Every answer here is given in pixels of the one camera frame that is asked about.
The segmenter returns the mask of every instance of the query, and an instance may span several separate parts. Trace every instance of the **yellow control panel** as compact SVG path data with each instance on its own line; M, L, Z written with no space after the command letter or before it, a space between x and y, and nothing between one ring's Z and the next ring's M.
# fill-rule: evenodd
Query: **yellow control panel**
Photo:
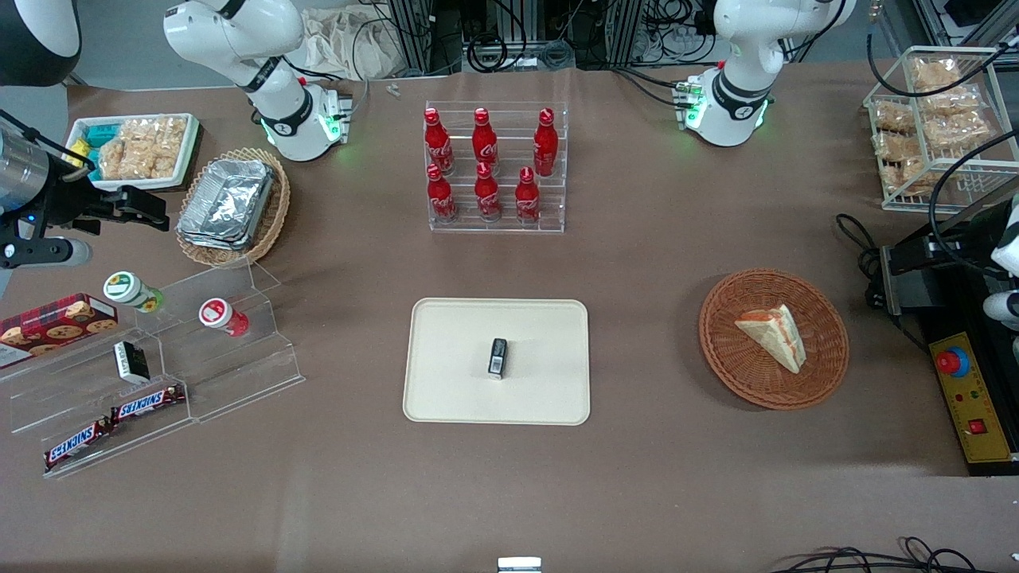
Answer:
M1012 451L987 397L969 336L960 332L929 348L966 461L971 464L1011 461Z

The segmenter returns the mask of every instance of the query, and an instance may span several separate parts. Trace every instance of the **cloth bag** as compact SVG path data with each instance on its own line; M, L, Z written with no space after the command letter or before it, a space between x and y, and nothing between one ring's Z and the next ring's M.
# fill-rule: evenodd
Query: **cloth bag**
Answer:
M389 15L387 7L377 7L379 10L355 3L340 8L305 8L301 13L308 49L305 67L325 73L342 72L359 81L378 80L403 71L407 60L396 44L397 31L389 19L380 19L382 14ZM362 24L365 24L364 30L358 34Z

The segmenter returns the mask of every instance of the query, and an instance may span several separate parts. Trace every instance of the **red button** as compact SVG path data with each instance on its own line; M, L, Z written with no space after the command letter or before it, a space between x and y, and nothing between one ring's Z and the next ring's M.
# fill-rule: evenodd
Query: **red button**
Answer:
M937 355L937 358L934 359L934 364L937 365L937 371L945 374L955 374L962 368L962 361L959 360L959 356L948 350Z

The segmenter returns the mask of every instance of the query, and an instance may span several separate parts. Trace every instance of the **white tray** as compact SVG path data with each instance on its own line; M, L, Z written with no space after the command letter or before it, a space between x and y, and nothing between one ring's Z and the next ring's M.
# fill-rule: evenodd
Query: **white tray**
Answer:
M493 338L506 373L488 377ZM576 426L591 412L587 308L573 300L422 299L404 414L416 422Z
M75 119L74 124L70 127L70 136L67 137L67 143L64 144L64 147L70 149L70 146L85 133L85 128L92 125L109 125L112 123L119 125L127 119L155 119L164 115L183 117L187 119L187 126L184 127L184 138L183 141L180 142L180 151L177 153L177 162L173 167L172 176L159 177L156 179L100 179L98 181L92 181L92 185L96 189L106 191L116 191L117 188L124 185L133 186L138 189L162 189L167 187L176 187L184 180L184 175L187 173L187 165L191 163L192 151L195 150L195 141L198 139L198 118L191 113L109 115L107 117L85 117L82 119Z

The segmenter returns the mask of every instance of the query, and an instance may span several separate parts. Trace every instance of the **coca-cola bottle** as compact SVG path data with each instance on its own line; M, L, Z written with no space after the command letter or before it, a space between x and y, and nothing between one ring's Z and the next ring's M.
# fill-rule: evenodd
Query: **coca-cola bottle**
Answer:
M442 176L442 169L435 163L428 166L428 200L432 204L435 220L440 223L457 220L457 203L452 200L452 190L449 181Z
M522 223L538 222L538 184L534 183L534 170L522 167L520 183L517 184L517 218Z
M555 112L546 107L538 113L538 129L534 133L534 170L539 177L547 177L555 168L555 153L559 150L559 135L552 123Z
M452 142L434 107L425 110L425 145L428 146L428 156L443 173L452 171Z
M489 163L478 163L478 179L474 181L474 194L478 196L478 210L481 220L494 223L502 218L502 206L499 205L499 184L492 178L492 166Z
M492 173L499 171L499 149L495 132L488 123L488 110L479 107L474 110L474 135L471 136L471 143L474 144L474 158L478 163L490 163Z

